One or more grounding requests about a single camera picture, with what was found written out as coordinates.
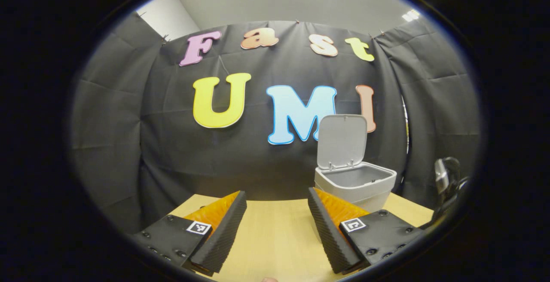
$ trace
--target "open lid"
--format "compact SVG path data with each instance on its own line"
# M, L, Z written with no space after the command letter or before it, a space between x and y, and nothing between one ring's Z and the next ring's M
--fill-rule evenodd
M317 164L322 169L357 165L367 145L367 120L362 115L328 115L319 123Z

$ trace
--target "black fabric backdrop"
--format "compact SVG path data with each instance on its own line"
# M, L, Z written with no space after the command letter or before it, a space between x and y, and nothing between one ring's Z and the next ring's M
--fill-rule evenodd
M261 27L273 28L279 43L242 49L244 33ZM432 206L434 159L455 155L471 169L475 137L456 135L477 135L479 122L464 119L476 108L462 100L463 96L471 98L472 92L463 66L448 47L442 51L442 40L432 31L426 33L428 29L413 21L373 42L365 35L326 25L260 21L208 29L162 46L153 29L130 16L100 45L80 76L73 116L77 170L98 206L131 233L194 193L225 196L245 190L249 200L305 198L307 187L314 185L317 142L310 135L307 141L295 137L287 145L268 143L273 102L266 89L292 86L306 104L315 86L332 86L338 92L336 113L360 114L355 87L364 84L375 91L377 124L367 137L364 160L397 171L394 190L398 190L406 163L403 195ZM202 54L202 61L179 67L187 38L211 31L221 31L222 37ZM310 34L330 37L338 55L314 53ZM422 34L431 38L415 38ZM344 42L350 37L368 43L375 60L356 57ZM450 71L463 76L454 81L444 78ZM207 129L196 123L193 82L220 78L212 108L221 112L229 105L226 76L241 72L252 78L246 84L240 120L225 129ZM440 80L439 86L423 79ZM429 89L410 85L424 82ZM448 90L457 87L462 90L456 94ZM401 90L410 122L408 159ZM436 135L439 132L454 133Z
M481 112L471 70L441 30L425 20L406 23L377 43L387 55L409 119L409 155L401 195L436 205L434 161L452 156L471 176L480 152Z

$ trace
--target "wooden table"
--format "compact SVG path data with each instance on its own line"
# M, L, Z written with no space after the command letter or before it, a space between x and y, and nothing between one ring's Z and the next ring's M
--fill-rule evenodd
M184 217L217 199L195 194L171 214ZM279 282L331 282L343 277L330 268L307 199L247 200L246 204L235 243L222 270L212 279L260 282L271 277ZM395 194L389 195L384 209L415 227L430 221L433 213Z

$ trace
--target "yellow letter u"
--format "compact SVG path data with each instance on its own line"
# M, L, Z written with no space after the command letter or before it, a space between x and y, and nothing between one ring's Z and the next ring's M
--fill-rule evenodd
M250 78L248 73L234 73L227 76L226 81L231 84L231 95L229 108L224 112L214 112L212 110L214 86L220 82L220 79L218 77L208 77L196 80L193 83L193 88L195 88L195 101L193 103L195 121L209 129L228 127L239 121L244 110L246 82Z

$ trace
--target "blue letter m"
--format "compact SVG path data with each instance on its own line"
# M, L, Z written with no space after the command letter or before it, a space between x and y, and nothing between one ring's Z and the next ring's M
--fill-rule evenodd
M319 122L324 116L335 113L336 89L330 86L314 88L307 106L290 86L271 86L266 92L273 98L273 133L267 138L271 144L288 144L294 141L294 135L288 130L289 120L302 141L308 139L313 123L317 120L317 130L313 133L313 138L318 140Z

